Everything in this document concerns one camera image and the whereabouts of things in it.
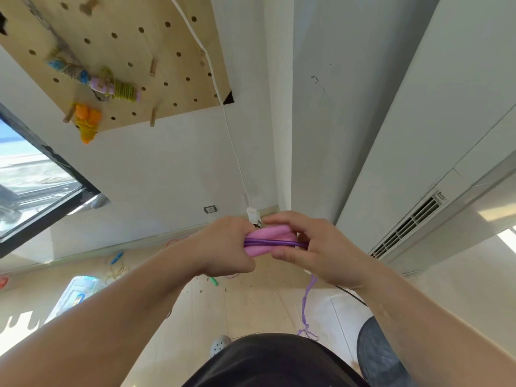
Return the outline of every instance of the pegboard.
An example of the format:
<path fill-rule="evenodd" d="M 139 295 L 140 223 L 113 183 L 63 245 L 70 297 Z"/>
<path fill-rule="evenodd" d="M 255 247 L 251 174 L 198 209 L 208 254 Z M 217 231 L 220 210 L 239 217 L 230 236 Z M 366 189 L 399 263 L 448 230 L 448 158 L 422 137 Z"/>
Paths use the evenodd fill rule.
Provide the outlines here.
<path fill-rule="evenodd" d="M 56 40 L 22 1 L 0 0 L 0 11 L 8 19 L 8 36 L 0 35 L 0 45 L 63 113 L 73 102 L 101 110 L 102 131 L 149 122 L 153 108 L 162 118 L 219 105 L 205 55 L 170 0 L 98 0 L 91 16 L 80 11 L 88 0 L 31 1 L 90 75 L 99 75 L 107 66 L 115 78 L 140 90 L 137 103 L 98 101 L 88 86 L 45 63 Z M 177 2 L 210 54 L 224 101 L 230 86 L 211 1 Z M 155 77 L 150 75 L 152 59 L 157 61 Z"/>

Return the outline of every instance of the wall outlet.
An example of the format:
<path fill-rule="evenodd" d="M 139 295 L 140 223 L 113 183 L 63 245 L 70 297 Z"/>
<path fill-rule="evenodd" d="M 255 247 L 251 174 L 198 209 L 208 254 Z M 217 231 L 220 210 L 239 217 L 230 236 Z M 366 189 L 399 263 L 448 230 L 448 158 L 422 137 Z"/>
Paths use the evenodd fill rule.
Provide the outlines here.
<path fill-rule="evenodd" d="M 204 208 L 206 213 L 215 213 L 217 211 L 217 207 L 215 205 L 207 206 Z"/>

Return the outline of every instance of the white cable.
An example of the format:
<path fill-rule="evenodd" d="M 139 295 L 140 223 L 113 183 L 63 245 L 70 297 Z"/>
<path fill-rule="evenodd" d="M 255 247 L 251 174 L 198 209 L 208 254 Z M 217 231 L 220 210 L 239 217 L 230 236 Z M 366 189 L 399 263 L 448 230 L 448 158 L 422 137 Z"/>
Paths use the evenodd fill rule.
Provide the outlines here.
<path fill-rule="evenodd" d="M 197 44 L 201 47 L 201 50 L 204 51 L 204 54 L 206 55 L 206 59 L 208 61 L 208 66 L 210 67 L 210 72 L 212 74 L 213 86 L 215 87 L 215 92 L 217 94 L 217 98 L 219 99 L 219 103 L 220 103 L 221 107 L 223 108 L 224 120 L 225 120 L 225 123 L 226 123 L 226 128 L 228 129 L 229 141 L 231 142 L 231 146 L 233 147 L 233 152 L 235 154 L 236 163 L 238 165 L 238 171 L 240 173 L 240 178 L 242 179 L 243 190 L 246 193 L 246 197 L 247 197 L 246 203 L 248 204 L 249 208 L 252 208 L 251 199 L 249 198 L 249 194 L 248 194 L 247 188 L 246 188 L 246 183 L 243 180 L 242 168 L 240 168 L 240 162 L 238 161 L 238 155 L 236 153 L 235 144 L 233 143 L 233 139 L 231 138 L 231 133 L 229 131 L 228 117 L 226 116 L 226 113 L 225 113 L 224 103 L 223 103 L 223 100 L 220 98 L 219 88 L 217 87 L 217 82 L 215 80 L 215 73 L 213 71 L 212 61 L 210 59 L 210 55 L 208 54 L 208 51 L 206 50 L 206 48 L 201 43 L 201 40 L 197 37 L 194 29 L 192 28 L 192 26 L 190 25 L 190 22 L 188 21 L 188 18 L 186 17 L 185 13 L 181 9 L 181 7 L 177 3 L 177 1 L 176 0 L 171 0 L 171 1 L 174 3 L 174 5 L 177 8 L 178 12 L 181 14 L 181 17 L 185 21 L 186 26 L 188 26 L 188 29 L 190 30 L 191 34 L 193 35 L 193 38 L 196 40 Z"/>

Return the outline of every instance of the air vent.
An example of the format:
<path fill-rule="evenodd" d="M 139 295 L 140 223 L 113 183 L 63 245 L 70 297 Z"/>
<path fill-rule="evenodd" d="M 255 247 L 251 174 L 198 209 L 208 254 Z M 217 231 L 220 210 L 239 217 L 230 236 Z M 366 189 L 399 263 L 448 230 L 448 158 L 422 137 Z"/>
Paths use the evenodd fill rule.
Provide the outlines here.
<path fill-rule="evenodd" d="M 371 256 L 378 259 L 392 247 L 394 247 L 400 240 L 413 232 L 419 225 L 423 223 L 428 217 L 432 215 L 439 207 L 446 201 L 444 195 L 437 191 L 426 201 L 416 208 L 410 216 L 405 219 L 386 239 L 382 241 L 371 252 Z"/>

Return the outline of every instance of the blue pen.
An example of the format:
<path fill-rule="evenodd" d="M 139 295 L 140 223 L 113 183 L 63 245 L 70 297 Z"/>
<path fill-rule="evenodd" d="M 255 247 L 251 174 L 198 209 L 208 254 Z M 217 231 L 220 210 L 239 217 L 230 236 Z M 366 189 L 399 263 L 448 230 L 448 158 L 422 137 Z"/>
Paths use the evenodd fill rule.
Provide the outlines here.
<path fill-rule="evenodd" d="M 123 254 L 124 254 L 124 252 L 121 251 L 120 254 L 118 254 L 116 257 L 114 257 L 114 259 L 111 261 L 111 265 L 114 265 L 122 257 Z"/>

